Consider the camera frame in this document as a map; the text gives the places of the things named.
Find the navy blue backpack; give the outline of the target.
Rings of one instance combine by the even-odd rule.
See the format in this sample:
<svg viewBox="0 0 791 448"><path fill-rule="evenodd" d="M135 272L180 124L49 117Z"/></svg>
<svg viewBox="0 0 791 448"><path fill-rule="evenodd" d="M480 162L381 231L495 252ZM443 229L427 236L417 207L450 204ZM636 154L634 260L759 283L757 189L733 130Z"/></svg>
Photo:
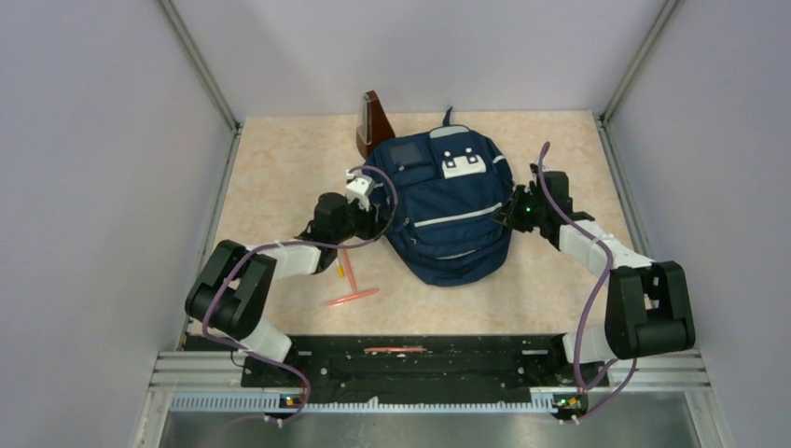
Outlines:
<svg viewBox="0 0 791 448"><path fill-rule="evenodd" d="M379 143L366 164L376 169L370 200L390 225L385 236L422 282L468 285L505 263L511 231L494 215L514 182L490 137L444 119Z"/></svg>

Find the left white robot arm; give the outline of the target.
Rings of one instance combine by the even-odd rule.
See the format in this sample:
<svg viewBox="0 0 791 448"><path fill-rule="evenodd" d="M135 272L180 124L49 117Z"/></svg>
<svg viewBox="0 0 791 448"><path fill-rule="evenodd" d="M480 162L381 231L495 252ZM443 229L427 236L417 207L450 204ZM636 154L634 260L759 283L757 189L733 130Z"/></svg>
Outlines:
<svg viewBox="0 0 791 448"><path fill-rule="evenodd" d="M218 243L187 294L185 312L205 329L227 335L232 347L266 358L264 374L276 385L289 385L298 377L299 362L288 354L291 339L264 316L271 284L325 271L341 248L352 248L348 240L359 238L365 245L379 239L392 216L385 205L324 193L294 239L254 247Z"/></svg>

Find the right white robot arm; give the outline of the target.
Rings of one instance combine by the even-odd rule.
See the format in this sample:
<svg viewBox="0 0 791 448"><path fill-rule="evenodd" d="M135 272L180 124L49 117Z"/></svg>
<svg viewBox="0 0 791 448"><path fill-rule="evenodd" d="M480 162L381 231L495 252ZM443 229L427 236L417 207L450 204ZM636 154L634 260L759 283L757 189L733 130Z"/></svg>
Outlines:
<svg viewBox="0 0 791 448"><path fill-rule="evenodd" d="M533 179L518 185L495 214L505 227L536 232L580 262L597 280L576 330L557 337L547 359L560 385L594 381L585 366L683 352L696 342L687 278L675 261L641 255L574 209L568 175L534 164Z"/></svg>

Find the brown wooden metronome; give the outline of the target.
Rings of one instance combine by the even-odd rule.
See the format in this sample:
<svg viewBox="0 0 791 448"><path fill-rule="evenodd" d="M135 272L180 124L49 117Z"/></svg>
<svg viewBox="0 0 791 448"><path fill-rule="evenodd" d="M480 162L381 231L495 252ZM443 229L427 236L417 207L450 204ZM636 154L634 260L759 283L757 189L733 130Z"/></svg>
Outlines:
<svg viewBox="0 0 791 448"><path fill-rule="evenodd" d="M362 96L360 124L355 131L356 147L363 159L367 159L380 143L396 137L395 130L375 91Z"/></svg>

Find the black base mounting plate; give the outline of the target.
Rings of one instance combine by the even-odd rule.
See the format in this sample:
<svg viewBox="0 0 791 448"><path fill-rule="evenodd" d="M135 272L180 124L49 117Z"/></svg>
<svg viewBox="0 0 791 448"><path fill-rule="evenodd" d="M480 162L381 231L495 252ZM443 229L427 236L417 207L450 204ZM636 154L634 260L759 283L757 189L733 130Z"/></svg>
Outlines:
<svg viewBox="0 0 791 448"><path fill-rule="evenodd" d="M540 386L577 386L559 335L297 335L285 364L311 384L311 404L526 403ZM372 346L425 353L367 354Z"/></svg>

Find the aluminium frame rail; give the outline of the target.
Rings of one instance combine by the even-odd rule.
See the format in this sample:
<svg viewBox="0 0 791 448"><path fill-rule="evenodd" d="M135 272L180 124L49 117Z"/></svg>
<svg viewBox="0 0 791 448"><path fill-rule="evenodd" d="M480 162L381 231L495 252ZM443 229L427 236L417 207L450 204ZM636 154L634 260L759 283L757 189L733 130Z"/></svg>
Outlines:
<svg viewBox="0 0 791 448"><path fill-rule="evenodd" d="M136 447L731 447L701 355L649 357L609 374L621 392L593 390L594 415L563 422L569 387L535 387L525 401L389 403L380 396L312 402L291 424L293 387L245 387L243 355L162 352Z"/></svg>

